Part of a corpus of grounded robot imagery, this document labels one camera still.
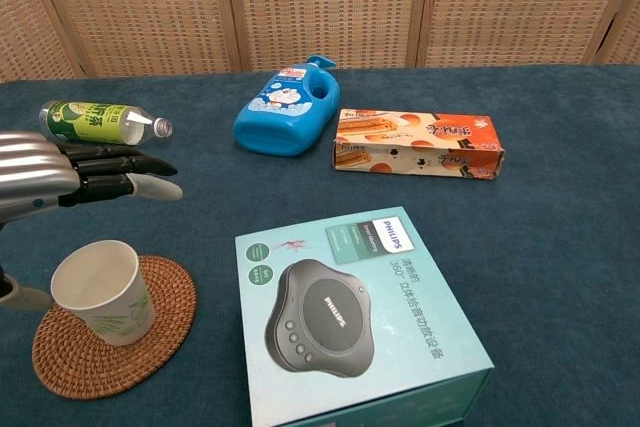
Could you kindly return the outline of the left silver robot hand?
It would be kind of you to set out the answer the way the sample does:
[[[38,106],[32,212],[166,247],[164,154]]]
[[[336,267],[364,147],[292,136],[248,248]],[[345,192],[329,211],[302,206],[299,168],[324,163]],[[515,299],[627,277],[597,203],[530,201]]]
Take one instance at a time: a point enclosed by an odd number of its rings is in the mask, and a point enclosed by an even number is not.
[[[37,132],[3,131],[1,224],[124,196],[177,201],[183,190],[165,179],[176,173],[130,146],[56,143]]]

